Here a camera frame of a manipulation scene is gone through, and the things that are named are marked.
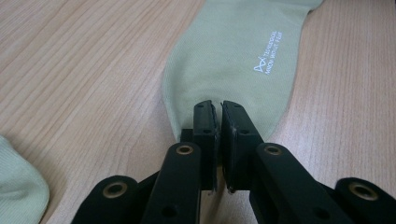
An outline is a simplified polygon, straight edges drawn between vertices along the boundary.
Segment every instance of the sock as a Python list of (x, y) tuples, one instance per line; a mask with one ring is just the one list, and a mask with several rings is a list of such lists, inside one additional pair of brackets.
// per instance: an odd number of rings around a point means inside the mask
[(304, 18), (322, 0), (206, 0), (164, 71), (163, 99), (176, 139), (194, 105), (242, 105), (265, 141), (286, 110)]
[(49, 196), (40, 173), (0, 135), (0, 222), (38, 223)]

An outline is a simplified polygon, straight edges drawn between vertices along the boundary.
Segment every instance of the metal grommet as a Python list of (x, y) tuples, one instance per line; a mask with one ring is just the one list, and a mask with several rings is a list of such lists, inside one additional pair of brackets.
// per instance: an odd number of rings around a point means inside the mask
[(180, 146), (176, 149), (176, 152), (180, 155), (189, 155), (194, 151), (190, 146)]
[(375, 201), (378, 199), (378, 194), (375, 191), (358, 182), (350, 183), (349, 190), (356, 196), (367, 201)]
[(274, 156), (279, 156), (280, 154), (282, 154), (282, 150), (280, 150), (280, 148), (274, 147), (274, 146), (265, 147), (264, 151), (266, 153), (274, 155)]
[(103, 196), (105, 196), (108, 199), (118, 198), (122, 194), (124, 194), (127, 189), (128, 189), (128, 186), (124, 182), (117, 181), (117, 182), (108, 184), (103, 189)]

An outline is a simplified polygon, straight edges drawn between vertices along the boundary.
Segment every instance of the wood grain surface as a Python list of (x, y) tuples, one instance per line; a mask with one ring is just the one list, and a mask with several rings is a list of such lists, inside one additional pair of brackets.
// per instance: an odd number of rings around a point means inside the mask
[[(0, 2), (0, 134), (50, 187), (42, 223), (70, 223), (96, 183), (140, 181), (175, 143), (166, 58), (204, 0)], [(396, 197), (393, 0), (325, 0), (304, 23), (290, 106), (271, 142), (318, 181)], [(201, 223), (256, 223), (247, 192), (204, 193)]]

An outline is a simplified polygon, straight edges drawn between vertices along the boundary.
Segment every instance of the screw hole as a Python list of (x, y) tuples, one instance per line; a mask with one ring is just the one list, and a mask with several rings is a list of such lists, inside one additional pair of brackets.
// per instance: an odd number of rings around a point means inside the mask
[(105, 196), (108, 199), (114, 199), (120, 197), (122, 194), (126, 192), (128, 189), (128, 186), (122, 182), (114, 182), (111, 184), (108, 184), (104, 189), (103, 189), (103, 196)]
[(315, 216), (317, 216), (317, 217), (320, 218), (320, 219), (327, 220), (327, 219), (330, 218), (329, 212), (326, 211), (326, 210), (323, 209), (323, 208), (315, 207), (315, 208), (313, 209), (313, 211), (314, 211)]
[(176, 152), (180, 155), (189, 155), (193, 151), (194, 151), (194, 149), (189, 146), (181, 146), (176, 149)]
[(175, 217), (177, 216), (177, 209), (174, 205), (169, 205), (163, 208), (162, 214), (164, 217)]
[(241, 130), (240, 133), (241, 133), (241, 134), (248, 134), (249, 131), (248, 131), (248, 130)]
[(264, 150), (274, 156), (278, 156), (282, 153), (282, 150), (280, 150), (278, 147), (266, 147)]
[(375, 201), (378, 199), (378, 194), (376, 194), (375, 191), (360, 183), (354, 182), (349, 184), (349, 190), (356, 196), (367, 201)]

